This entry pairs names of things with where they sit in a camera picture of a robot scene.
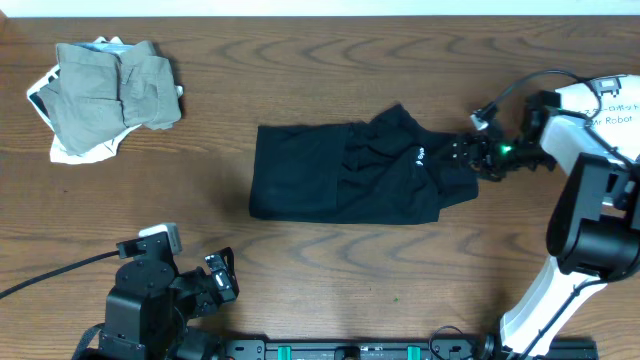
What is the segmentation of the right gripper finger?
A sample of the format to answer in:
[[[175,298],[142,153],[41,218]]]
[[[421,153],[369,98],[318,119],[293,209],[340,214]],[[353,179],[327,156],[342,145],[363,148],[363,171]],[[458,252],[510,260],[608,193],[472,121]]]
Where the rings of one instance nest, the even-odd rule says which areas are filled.
[[[483,158],[483,137],[465,133],[457,135],[451,145],[451,159],[459,167],[475,168],[481,165]]]
[[[470,120],[477,131],[487,130],[496,118],[496,107],[484,107],[474,111],[470,115]]]

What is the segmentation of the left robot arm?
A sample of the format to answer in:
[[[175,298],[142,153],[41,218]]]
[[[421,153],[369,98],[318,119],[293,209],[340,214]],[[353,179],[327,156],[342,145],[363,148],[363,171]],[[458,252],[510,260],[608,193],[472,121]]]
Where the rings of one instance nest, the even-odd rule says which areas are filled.
[[[239,286],[229,247],[204,257],[207,269],[180,272],[180,240],[167,231],[117,245],[130,261],[115,275],[105,321],[82,335],[75,359],[224,359],[221,338],[188,325],[235,301]]]

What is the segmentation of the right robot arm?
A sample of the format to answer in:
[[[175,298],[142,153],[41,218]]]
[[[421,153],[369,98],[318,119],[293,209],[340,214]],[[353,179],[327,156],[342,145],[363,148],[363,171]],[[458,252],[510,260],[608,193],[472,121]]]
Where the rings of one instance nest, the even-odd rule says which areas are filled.
[[[595,359],[592,340],[557,334],[592,295],[639,270],[639,93],[600,78],[526,101],[521,135],[500,143],[498,103],[475,111],[485,139],[456,143],[484,175],[517,165],[555,164],[568,176],[546,230],[549,253],[521,300],[480,339],[431,337],[433,359]]]

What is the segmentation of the black t-shirt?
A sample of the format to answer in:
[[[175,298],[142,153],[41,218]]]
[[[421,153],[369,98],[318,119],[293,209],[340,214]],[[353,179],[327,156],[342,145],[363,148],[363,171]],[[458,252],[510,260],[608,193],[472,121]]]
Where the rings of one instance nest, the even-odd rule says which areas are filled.
[[[478,179],[445,155],[455,135],[400,104],[368,122],[261,125],[249,213],[262,220],[418,225],[475,199]]]

